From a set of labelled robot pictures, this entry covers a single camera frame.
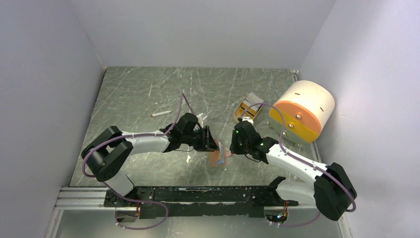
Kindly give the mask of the brown leather card holder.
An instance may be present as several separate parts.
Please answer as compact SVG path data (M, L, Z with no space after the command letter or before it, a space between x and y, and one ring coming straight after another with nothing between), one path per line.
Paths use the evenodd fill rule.
M226 149L223 143L217 141L219 150L208 153L208 162L211 167L220 167L227 165L227 158L232 155L230 150Z

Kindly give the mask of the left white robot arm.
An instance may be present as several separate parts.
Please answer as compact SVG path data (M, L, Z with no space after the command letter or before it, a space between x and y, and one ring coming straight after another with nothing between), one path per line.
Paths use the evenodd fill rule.
M127 158L149 152L168 153L183 144L197 152L219 151L210 128L202 126L196 115L185 113L154 132L128 133L110 126L82 150L81 157L97 181L107 185L124 206L131 206L137 200L137 189L120 170Z

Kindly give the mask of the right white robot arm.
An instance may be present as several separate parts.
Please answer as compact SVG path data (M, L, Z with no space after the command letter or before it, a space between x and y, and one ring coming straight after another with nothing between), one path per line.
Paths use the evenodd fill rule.
M355 211L357 192L338 163L327 165L300 157L276 139L261 137L245 120L234 126L230 151L288 170L302 180L275 182L274 188L267 192L267 199L272 205L280 205L284 200L314 205L332 221L339 220L346 212Z

